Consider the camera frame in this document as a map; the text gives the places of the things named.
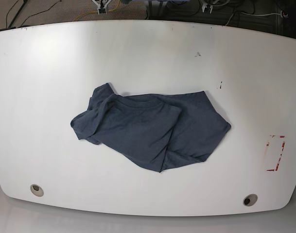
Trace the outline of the black tripod stand leg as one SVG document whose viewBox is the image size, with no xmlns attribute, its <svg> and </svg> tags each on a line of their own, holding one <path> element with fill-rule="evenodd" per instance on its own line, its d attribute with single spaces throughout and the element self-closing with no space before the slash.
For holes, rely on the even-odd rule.
<svg viewBox="0 0 296 233">
<path fill-rule="evenodd" d="M 16 6 L 16 4 L 19 1 L 17 0 L 12 7 L 8 10 L 6 18 L 5 18 L 5 23 L 6 23 L 6 28 L 12 28 L 13 24 L 15 23 L 16 19 L 18 18 L 18 16 L 20 15 L 21 11 L 24 9 L 24 7 L 26 6 L 26 4 L 28 3 L 28 0 L 23 0 L 21 6 L 19 7 L 19 9 L 17 10 L 16 14 L 14 15 L 14 17 L 12 18 L 12 20 L 10 22 L 8 22 L 8 16 L 9 13 L 11 12 L 11 10 Z"/>
</svg>

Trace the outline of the red tape rectangle marking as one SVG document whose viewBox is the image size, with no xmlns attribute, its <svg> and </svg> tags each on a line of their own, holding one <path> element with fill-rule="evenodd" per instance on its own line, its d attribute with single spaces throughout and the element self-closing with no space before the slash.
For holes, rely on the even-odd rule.
<svg viewBox="0 0 296 233">
<path fill-rule="evenodd" d="M 270 135 L 266 144 L 264 168 L 268 172 L 278 170 L 283 150 L 285 146 L 285 136 Z"/>
</svg>

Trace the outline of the dark blue t-shirt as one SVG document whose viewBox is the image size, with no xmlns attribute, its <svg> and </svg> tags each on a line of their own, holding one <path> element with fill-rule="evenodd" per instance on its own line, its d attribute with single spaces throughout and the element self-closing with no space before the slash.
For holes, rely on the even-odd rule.
<svg viewBox="0 0 296 233">
<path fill-rule="evenodd" d="M 78 139 L 155 172 L 206 161 L 231 128 L 203 91 L 120 96 L 107 83 L 70 125 Z"/>
</svg>

